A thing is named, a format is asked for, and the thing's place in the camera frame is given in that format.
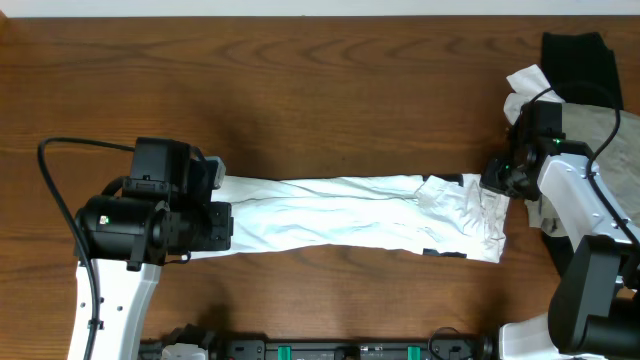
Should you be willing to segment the white t-shirt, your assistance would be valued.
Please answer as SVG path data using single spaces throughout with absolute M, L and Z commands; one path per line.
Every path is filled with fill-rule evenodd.
M 497 263 L 506 196 L 479 176 L 395 175 L 265 180 L 228 176 L 211 194 L 232 206 L 227 255 L 338 245 Z

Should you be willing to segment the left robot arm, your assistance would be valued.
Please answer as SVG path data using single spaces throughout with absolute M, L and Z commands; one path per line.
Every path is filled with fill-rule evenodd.
M 76 269 L 71 359 L 134 359 L 162 269 L 200 251 L 224 251 L 233 235 L 225 202 L 165 201 L 98 195 L 76 214 L 87 241 Z

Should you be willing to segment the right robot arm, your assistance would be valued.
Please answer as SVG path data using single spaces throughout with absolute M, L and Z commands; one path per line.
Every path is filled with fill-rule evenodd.
M 639 230 L 624 219 L 590 148 L 551 138 L 511 145 L 493 159 L 481 185 L 513 198 L 546 197 L 573 255 L 546 313 L 499 330 L 498 359 L 636 359 Z

